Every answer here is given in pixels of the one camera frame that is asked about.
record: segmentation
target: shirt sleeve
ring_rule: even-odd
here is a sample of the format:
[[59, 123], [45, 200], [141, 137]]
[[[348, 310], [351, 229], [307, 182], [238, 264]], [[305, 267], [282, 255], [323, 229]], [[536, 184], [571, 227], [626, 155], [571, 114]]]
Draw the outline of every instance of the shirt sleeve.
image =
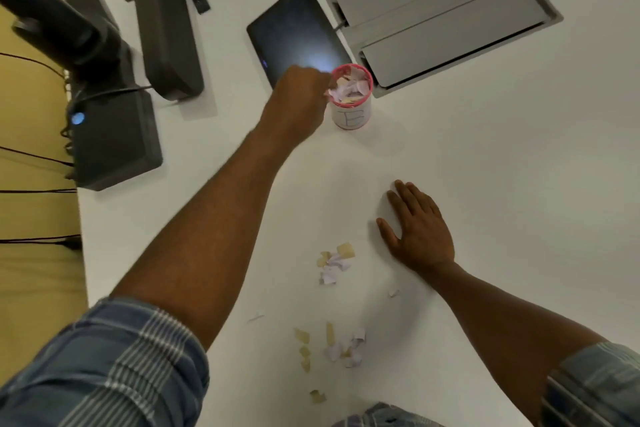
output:
[[186, 326], [107, 298], [0, 389], [0, 425], [190, 427], [208, 386], [207, 356]]
[[604, 342], [566, 359], [547, 379], [540, 425], [640, 425], [640, 355]]

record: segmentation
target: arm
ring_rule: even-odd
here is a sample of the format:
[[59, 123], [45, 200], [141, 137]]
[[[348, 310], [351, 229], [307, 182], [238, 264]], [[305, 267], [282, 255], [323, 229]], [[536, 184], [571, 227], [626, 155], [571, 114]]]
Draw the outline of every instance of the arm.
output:
[[269, 190], [285, 159], [322, 123], [331, 75], [289, 68], [260, 122], [116, 286], [166, 310], [208, 349], [236, 302]]
[[560, 363], [604, 338], [554, 312], [512, 296], [466, 273], [454, 260], [449, 229], [435, 202], [411, 183], [388, 192], [403, 235], [378, 218], [391, 253], [438, 292], [514, 405], [538, 425], [548, 375]]

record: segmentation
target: person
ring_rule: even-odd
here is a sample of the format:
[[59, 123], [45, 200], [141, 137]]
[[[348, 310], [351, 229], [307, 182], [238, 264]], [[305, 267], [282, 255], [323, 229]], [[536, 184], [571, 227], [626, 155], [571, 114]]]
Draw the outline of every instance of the person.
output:
[[[0, 425], [192, 426], [209, 383], [205, 351], [243, 285], [269, 190], [322, 123], [331, 76], [291, 67], [259, 123], [152, 241], [111, 295], [66, 327], [0, 391]], [[570, 319], [455, 262], [436, 203], [395, 182], [394, 257], [451, 307], [493, 379], [533, 425], [640, 424], [640, 360]], [[378, 404], [337, 425], [436, 425]]]

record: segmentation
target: pink rim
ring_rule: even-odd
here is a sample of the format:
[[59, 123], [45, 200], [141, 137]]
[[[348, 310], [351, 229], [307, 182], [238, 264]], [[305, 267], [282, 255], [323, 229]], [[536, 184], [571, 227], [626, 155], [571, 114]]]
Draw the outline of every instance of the pink rim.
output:
[[363, 99], [359, 99], [358, 101], [354, 101], [353, 103], [340, 103], [339, 101], [335, 101], [333, 97], [329, 95], [329, 99], [331, 100], [331, 103], [333, 105], [336, 105], [337, 107], [342, 107], [342, 108], [358, 107], [359, 105], [362, 105], [365, 101], [367, 101], [371, 97], [371, 93], [373, 93], [373, 76], [371, 75], [371, 73], [369, 73], [369, 70], [364, 66], [361, 66], [359, 64], [354, 64], [354, 63], [343, 64], [335, 68], [331, 72], [331, 74], [337, 80], [342, 75], [346, 74], [343, 71], [345, 68], [351, 68], [351, 67], [357, 67], [358, 69], [361, 69], [365, 72], [365, 74], [367, 75], [367, 80], [369, 80], [369, 93]]

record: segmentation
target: tablet screen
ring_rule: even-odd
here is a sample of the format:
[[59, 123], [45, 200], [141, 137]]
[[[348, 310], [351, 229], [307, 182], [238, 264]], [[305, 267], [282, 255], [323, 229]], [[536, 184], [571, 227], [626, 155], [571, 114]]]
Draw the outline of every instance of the tablet screen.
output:
[[293, 64], [330, 73], [351, 62], [317, 0], [279, 0], [247, 33], [271, 87]]

